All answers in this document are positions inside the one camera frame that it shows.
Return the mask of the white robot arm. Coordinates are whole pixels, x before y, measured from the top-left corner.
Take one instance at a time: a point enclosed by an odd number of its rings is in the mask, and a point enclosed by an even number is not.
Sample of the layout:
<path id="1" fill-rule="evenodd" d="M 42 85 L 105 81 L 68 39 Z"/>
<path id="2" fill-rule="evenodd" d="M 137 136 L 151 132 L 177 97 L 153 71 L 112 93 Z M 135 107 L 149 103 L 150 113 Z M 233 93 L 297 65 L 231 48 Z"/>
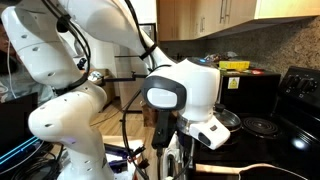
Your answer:
<path id="1" fill-rule="evenodd" d="M 210 149 L 221 146 L 228 130 L 213 115 L 220 72 L 196 58 L 176 62 L 139 27 L 126 0 L 1 0 L 1 19 L 11 45 L 31 77 L 58 95 L 34 110 L 28 120 L 38 138 L 63 144 L 70 157 L 58 180 L 114 180 L 100 132 L 91 118 L 107 99 L 76 66 L 69 42 L 57 31 L 66 19 L 88 42 L 89 67 L 114 64 L 103 43 L 124 46 L 138 55 L 148 75 L 141 88 L 147 104 L 175 110 L 182 132 Z"/>

